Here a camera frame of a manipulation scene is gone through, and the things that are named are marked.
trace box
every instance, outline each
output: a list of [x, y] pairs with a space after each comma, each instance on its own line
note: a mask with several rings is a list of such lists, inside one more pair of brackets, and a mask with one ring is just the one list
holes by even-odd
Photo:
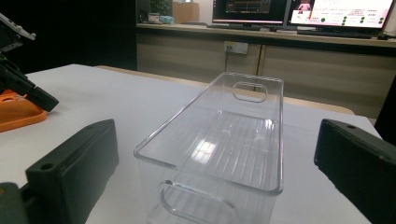
[[148, 223], [269, 223], [283, 81], [223, 73], [134, 151]]
[[173, 2], [172, 15], [176, 20], [176, 24], [180, 24], [186, 21], [198, 21], [199, 20], [199, 5], [198, 3], [179, 3]]

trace white table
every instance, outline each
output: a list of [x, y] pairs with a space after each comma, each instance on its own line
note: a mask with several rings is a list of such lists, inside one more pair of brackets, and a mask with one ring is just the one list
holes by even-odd
[[[114, 119], [120, 165], [87, 223], [146, 223], [134, 148], [202, 88], [76, 64], [28, 77], [60, 103], [46, 120], [0, 133], [0, 182], [21, 187], [24, 171], [35, 161], [83, 127]], [[367, 118], [285, 103], [285, 188], [272, 224], [369, 223], [313, 163], [322, 119], [341, 120], [378, 136]]]

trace electrical outlet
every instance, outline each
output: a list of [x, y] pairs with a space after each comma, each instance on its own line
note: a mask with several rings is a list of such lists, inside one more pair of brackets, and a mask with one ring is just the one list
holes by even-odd
[[240, 42], [225, 41], [224, 42], [224, 51], [226, 52], [227, 49], [229, 49], [228, 51], [231, 53], [247, 54], [248, 53], [248, 44], [240, 43]]

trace black wall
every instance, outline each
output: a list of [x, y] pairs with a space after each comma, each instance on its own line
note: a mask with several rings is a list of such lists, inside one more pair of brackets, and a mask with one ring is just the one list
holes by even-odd
[[375, 129], [381, 137], [396, 146], [396, 75], [390, 85], [390, 89], [375, 122]]
[[136, 69], [135, 0], [0, 0], [36, 40], [4, 52], [23, 73], [70, 63]]

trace orange tray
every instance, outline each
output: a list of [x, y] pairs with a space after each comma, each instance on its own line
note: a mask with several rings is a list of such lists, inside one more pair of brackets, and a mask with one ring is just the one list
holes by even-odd
[[0, 95], [0, 133], [38, 123], [47, 118], [40, 107], [13, 91]]

